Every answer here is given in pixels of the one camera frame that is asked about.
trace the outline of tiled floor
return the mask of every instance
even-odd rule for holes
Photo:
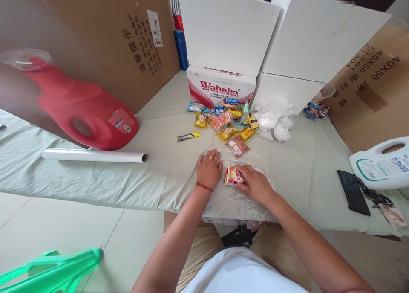
[[[162,227],[163,212],[0,193],[0,273],[47,251],[72,255],[102,247],[100,266],[83,278],[78,292],[129,292]],[[221,234],[232,229],[218,226]],[[357,232],[322,234],[378,293],[409,291],[409,240],[398,243]]]

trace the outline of black phone case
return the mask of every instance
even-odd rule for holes
[[[355,175],[340,170],[338,170],[337,173],[340,177],[349,209],[370,216],[371,212],[369,211]]]

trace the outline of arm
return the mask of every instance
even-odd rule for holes
[[[265,175],[249,165],[236,167],[245,176],[248,185],[235,186],[263,204],[278,219],[291,245],[323,292],[374,293],[327,240],[273,190]]]
[[[211,189],[216,186],[223,170],[223,162],[218,163],[219,159],[220,152],[216,154],[216,150],[209,151],[205,157],[203,154],[199,156],[197,183]],[[131,292],[175,292],[210,195],[211,192],[203,187],[194,188],[180,213],[153,250]]]

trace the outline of person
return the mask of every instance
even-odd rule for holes
[[[213,224],[201,221],[222,176],[220,152],[197,160],[197,185],[178,215],[166,213],[162,238],[132,292],[307,292],[311,277],[323,292],[374,292],[341,255],[249,165],[236,184],[264,205],[282,229],[260,230],[250,249],[224,249]]]

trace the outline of bottle handle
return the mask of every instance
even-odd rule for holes
[[[374,147],[372,147],[369,151],[373,151],[376,154],[382,154],[382,151],[384,151],[385,149],[398,145],[398,144],[405,144],[405,145],[409,145],[409,137],[398,137],[396,139],[390,139],[387,140],[386,142],[380,143]]]

